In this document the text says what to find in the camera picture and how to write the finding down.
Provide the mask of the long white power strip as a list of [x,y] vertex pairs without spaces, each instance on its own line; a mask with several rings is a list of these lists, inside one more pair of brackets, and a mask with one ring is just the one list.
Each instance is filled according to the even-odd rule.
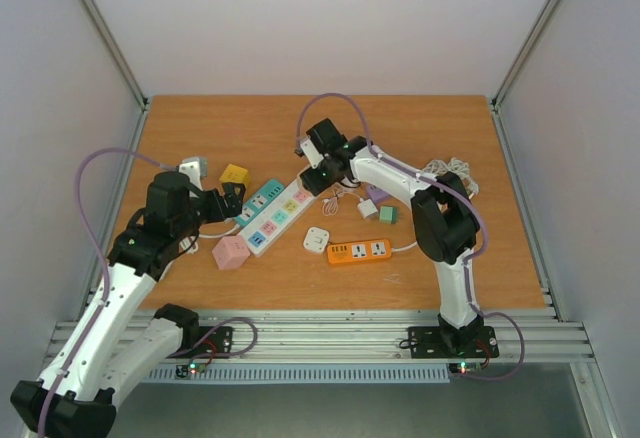
[[249,251],[260,257],[315,200],[315,196],[294,180],[246,227],[241,227],[238,235],[245,240]]

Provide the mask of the pink cube socket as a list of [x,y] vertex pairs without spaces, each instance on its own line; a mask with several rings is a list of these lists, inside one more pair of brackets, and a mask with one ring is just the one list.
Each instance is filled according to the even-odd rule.
[[212,249],[212,256],[220,270],[239,268],[250,256],[245,240],[240,236],[226,236]]

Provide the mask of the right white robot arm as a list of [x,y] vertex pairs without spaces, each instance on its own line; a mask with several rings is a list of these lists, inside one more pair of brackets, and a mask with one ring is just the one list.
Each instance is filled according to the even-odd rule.
[[438,177],[423,172],[363,136],[347,139],[330,119],[296,140],[296,154],[308,160],[299,178],[315,196],[344,180],[363,182],[410,209],[415,241],[436,268],[442,345],[451,356],[473,347],[484,325],[472,274],[480,224],[461,179],[453,173]]

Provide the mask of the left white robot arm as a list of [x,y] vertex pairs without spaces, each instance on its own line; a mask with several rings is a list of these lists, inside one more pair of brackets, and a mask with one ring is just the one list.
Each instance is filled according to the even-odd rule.
[[204,191],[187,174],[164,171],[146,203],[114,240],[98,289],[70,338],[35,381],[21,380],[10,402],[41,437],[105,437],[119,405],[162,360],[195,353],[203,339],[196,312],[158,309],[145,331],[120,353],[120,335],[141,302],[181,255],[180,243],[205,224],[239,215],[245,187]]

